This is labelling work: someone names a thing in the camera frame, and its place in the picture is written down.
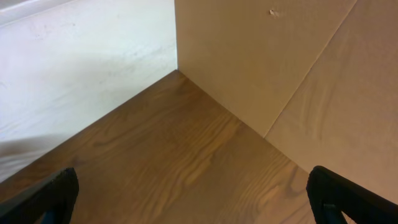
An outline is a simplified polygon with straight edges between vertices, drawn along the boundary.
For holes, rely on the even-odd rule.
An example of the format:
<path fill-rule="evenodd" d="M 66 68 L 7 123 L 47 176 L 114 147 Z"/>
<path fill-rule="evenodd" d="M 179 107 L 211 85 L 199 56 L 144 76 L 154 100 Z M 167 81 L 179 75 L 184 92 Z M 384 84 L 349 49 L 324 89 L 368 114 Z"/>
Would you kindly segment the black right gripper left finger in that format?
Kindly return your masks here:
<path fill-rule="evenodd" d="M 2 202 L 1 223 L 69 224 L 78 193 L 75 169 L 62 169 Z"/>

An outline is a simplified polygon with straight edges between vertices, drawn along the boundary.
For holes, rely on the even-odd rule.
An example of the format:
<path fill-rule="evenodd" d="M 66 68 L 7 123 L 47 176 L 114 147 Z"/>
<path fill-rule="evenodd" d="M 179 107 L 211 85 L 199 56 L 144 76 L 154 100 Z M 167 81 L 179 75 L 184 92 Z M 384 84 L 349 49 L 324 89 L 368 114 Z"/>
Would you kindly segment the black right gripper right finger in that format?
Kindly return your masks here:
<path fill-rule="evenodd" d="M 315 166 L 306 186 L 317 224 L 397 223 L 397 204 L 323 167 Z"/>

